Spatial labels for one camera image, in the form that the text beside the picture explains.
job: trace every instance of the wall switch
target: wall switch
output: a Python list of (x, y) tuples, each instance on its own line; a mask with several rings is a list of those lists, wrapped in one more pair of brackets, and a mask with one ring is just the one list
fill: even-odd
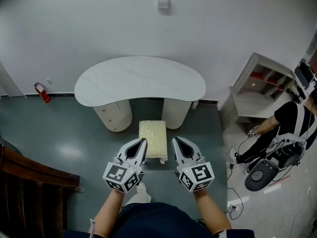
[(168, 9), (169, 8), (169, 0), (158, 0), (158, 8)]

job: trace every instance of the human arm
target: human arm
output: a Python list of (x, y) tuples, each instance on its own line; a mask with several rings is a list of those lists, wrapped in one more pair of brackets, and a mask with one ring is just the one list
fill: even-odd
[(195, 191), (194, 196), (204, 223), (213, 235), (231, 229), (229, 220), (206, 189)]
[(124, 193), (112, 190), (104, 205), (96, 215), (95, 221), (95, 234), (108, 238), (111, 234), (112, 228), (117, 220)]
[(255, 130), (257, 134), (264, 134), (270, 130), (273, 130), (279, 122), (275, 119), (275, 116), (271, 116), (266, 119), (261, 125)]

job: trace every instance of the person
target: person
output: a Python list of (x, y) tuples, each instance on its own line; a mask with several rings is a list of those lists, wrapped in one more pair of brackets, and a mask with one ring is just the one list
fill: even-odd
[[(317, 115), (317, 89), (315, 89), (308, 97), (304, 105), (305, 113), (301, 124), (300, 136), (307, 133), (308, 129), (313, 126)], [(244, 154), (239, 155), (235, 148), (230, 150), (230, 157), (235, 165), (241, 163), (250, 163), (246, 172), (249, 173), (255, 165), (266, 156), (265, 150), (269, 147), (272, 140), (279, 135), (286, 133), (294, 134), (297, 122), (297, 104), (294, 102), (287, 102), (274, 115), (266, 119), (255, 132), (261, 135), (251, 148)], [(316, 139), (317, 129), (306, 139), (306, 150), (308, 150)]]
[[(122, 208), (124, 193), (112, 190), (94, 219), (93, 238), (254, 238), (251, 230), (234, 230), (206, 189), (193, 192), (206, 227), (175, 206), (151, 203), (145, 185)], [(89, 237), (76, 234), (76, 237)]]

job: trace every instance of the white wall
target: white wall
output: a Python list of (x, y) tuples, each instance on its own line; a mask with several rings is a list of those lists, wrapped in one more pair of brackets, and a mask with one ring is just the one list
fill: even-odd
[(27, 94), (36, 81), (73, 92), (107, 59), (167, 58), (197, 70), (221, 106), (252, 52), (295, 69), (316, 23), (317, 0), (171, 0), (169, 15), (156, 0), (4, 0), (0, 60)]

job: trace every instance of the gray floor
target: gray floor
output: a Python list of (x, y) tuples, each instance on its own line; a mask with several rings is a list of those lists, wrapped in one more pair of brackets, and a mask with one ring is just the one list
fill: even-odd
[[(247, 138), (239, 125), (242, 124), (233, 124), (223, 135), (228, 175), (229, 164), (232, 163), (229, 157), (230, 148), (238, 148)], [(248, 150), (255, 141), (256, 138), (246, 141), (241, 145), (240, 153)], [(301, 165), (292, 168), (287, 174), (290, 175), (289, 178), (257, 192), (248, 191), (244, 186), (246, 178), (244, 171), (247, 165), (235, 166), (228, 187), (234, 188), (246, 201), (241, 217), (230, 220), (232, 227), (252, 229), (257, 238), (307, 238), (312, 229), (313, 218), (317, 218), (316, 146), (315, 141), (305, 152)], [(231, 190), (228, 192), (228, 200), (239, 202), (237, 195)], [(240, 212), (233, 213), (232, 217), (235, 218), (239, 214)]]
[[(138, 137), (139, 121), (160, 120), (163, 102), (130, 103), (134, 115), (131, 126), (122, 133), (113, 133), (92, 108), (80, 105), (75, 98), (52, 98), (49, 104), (39, 97), (0, 100), (0, 135), (4, 139), (34, 161), (81, 176), (84, 192), (75, 193), (68, 203), (69, 229), (88, 229), (89, 218), (96, 215), (110, 192), (102, 179), (106, 165), (124, 143)], [(226, 163), (218, 111), (216, 106), (205, 104), (199, 104), (195, 111), (189, 110), (180, 129), (167, 131), (168, 162), (162, 165), (152, 160), (144, 165), (143, 182), (153, 202), (175, 205), (193, 219), (200, 218), (193, 195), (178, 183), (172, 172), (176, 162), (170, 143), (177, 135), (196, 143), (211, 162), (215, 180), (209, 192), (226, 211)], [(133, 194), (131, 191), (125, 202)]]

